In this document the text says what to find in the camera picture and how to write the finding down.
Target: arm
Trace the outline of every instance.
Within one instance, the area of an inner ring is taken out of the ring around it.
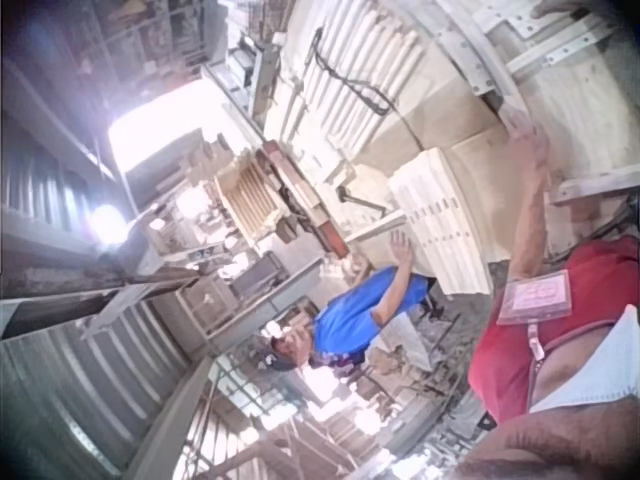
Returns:
[[[535,277],[544,258],[547,240],[544,186],[549,139],[540,126],[527,124],[521,113],[514,112],[512,119],[516,130],[511,148],[521,164],[524,192],[508,273],[509,279],[517,280]]]
[[[400,307],[409,286],[411,267],[413,266],[413,248],[404,233],[398,231],[391,233],[391,249],[399,262],[398,271],[380,303],[371,311],[374,322],[380,328],[393,318]]]

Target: stack of wooden boards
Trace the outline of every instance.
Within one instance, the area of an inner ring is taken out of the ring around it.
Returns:
[[[491,293],[473,219],[442,151],[421,152],[400,167],[389,184],[442,292]]]
[[[222,205],[249,245],[273,232],[290,213],[249,151],[219,172],[215,182]]]

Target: man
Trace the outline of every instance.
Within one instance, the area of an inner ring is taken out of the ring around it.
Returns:
[[[398,267],[385,268],[329,302],[311,328],[294,328],[266,345],[265,361],[287,371],[311,360],[313,365],[357,365],[380,330],[396,315],[420,304],[434,278],[411,273],[413,248],[401,232],[391,234]]]
[[[546,243],[549,144],[523,119],[514,115],[524,194],[508,282],[540,275]],[[639,249],[631,236],[575,249],[570,313],[554,320],[499,324],[509,302],[497,296],[469,383],[498,426],[452,478],[640,478]]]

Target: ceiling light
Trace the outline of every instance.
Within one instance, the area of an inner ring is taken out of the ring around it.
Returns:
[[[120,245],[129,236],[124,217],[113,205],[101,205],[89,217],[93,233],[103,245]]]
[[[162,230],[162,228],[166,225],[167,222],[162,220],[161,218],[156,218],[151,223],[149,223],[149,227],[154,230]]]

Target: red shirt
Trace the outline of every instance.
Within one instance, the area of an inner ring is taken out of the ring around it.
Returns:
[[[572,312],[538,325],[546,353],[592,328],[614,324],[627,305],[638,305],[639,249],[637,239],[625,236],[614,242],[595,240],[573,252],[565,265]],[[496,324],[503,295],[496,296],[469,370],[471,387],[498,423],[526,413],[533,366],[527,326]]]

